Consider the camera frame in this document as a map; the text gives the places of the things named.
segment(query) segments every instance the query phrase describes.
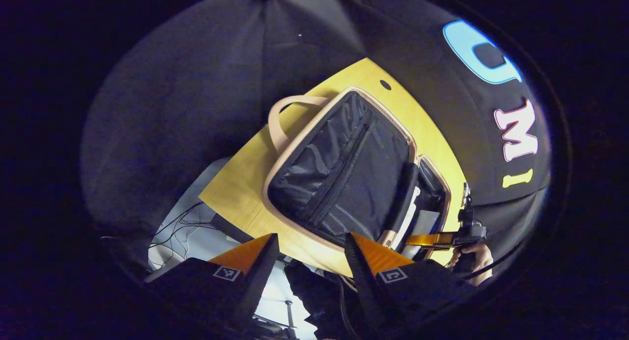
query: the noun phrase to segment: person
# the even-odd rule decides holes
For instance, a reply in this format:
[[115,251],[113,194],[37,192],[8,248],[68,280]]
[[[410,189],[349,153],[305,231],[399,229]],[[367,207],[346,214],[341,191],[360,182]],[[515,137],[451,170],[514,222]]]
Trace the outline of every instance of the person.
[[[494,258],[491,256],[491,251],[489,250],[488,246],[483,243],[479,243],[472,246],[467,246],[465,248],[455,248],[452,259],[450,259],[450,265],[452,267],[454,267],[454,265],[456,265],[456,263],[458,262],[458,258],[461,257],[461,253],[476,253],[476,261],[474,261],[472,272],[476,272],[494,262]],[[492,277],[491,269],[485,271],[484,273],[481,273],[474,278],[470,278],[468,282],[470,282],[474,286],[479,286],[482,282],[490,277]]]

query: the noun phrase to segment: hand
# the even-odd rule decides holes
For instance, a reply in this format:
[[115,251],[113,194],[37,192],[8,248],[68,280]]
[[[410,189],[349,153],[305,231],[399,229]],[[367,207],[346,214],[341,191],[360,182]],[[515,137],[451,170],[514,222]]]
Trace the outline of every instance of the hand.
[[[458,258],[461,257],[461,253],[476,253],[476,261],[474,262],[474,268],[472,268],[472,272],[476,272],[489,264],[494,262],[494,258],[491,256],[491,251],[485,244],[474,244],[473,246],[465,247],[463,249],[456,248],[454,249],[454,253],[452,255],[452,259],[450,259],[450,265],[454,266]],[[493,275],[491,269],[481,273],[477,277],[469,279],[468,281],[474,286],[478,286],[481,282],[487,280]]]

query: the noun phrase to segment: blue letter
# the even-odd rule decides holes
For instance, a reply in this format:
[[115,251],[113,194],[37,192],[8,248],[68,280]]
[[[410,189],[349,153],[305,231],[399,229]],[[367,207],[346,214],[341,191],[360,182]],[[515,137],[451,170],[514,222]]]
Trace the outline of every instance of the blue letter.
[[503,56],[505,64],[494,68],[485,66],[478,59],[474,53],[475,47],[485,43],[494,44],[465,22],[456,21],[446,25],[443,27],[443,35],[454,53],[463,61],[463,64],[479,78],[494,85],[514,79],[522,82],[522,77],[508,58]]

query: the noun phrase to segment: yellow wooden table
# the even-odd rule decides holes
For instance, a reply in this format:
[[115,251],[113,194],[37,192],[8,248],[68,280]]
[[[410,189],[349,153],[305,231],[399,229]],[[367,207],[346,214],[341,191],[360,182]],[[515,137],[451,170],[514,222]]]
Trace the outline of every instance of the yellow wooden table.
[[[385,89],[380,80],[386,81],[391,90]],[[396,80],[373,61],[364,58],[323,81],[305,95],[333,98],[351,85],[376,97],[415,137],[418,154],[425,154],[430,158],[450,188],[450,208],[443,230],[458,230],[460,223],[457,215],[465,182],[463,172],[431,118]],[[280,114],[280,123],[292,139],[316,113],[317,108],[301,104],[290,105]],[[200,199],[253,238],[277,233],[281,253],[317,268],[351,277],[352,272],[343,253],[293,230],[263,206],[262,186],[276,159],[277,154],[267,126],[253,136],[218,172],[200,194]],[[430,258],[446,264],[451,256],[452,251],[436,251]]]

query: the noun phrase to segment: bag handle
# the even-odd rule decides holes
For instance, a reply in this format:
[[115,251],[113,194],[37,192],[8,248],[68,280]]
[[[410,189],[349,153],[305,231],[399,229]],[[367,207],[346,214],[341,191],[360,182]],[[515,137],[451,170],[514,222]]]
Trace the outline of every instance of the bag handle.
[[292,103],[303,103],[324,107],[324,105],[328,104],[329,101],[330,99],[325,97],[290,96],[277,101],[277,103],[273,105],[269,112],[269,133],[271,134],[271,141],[273,142],[278,155],[282,154],[289,144],[288,136],[286,136],[286,133],[279,125],[279,112],[284,109],[284,107],[288,107]]

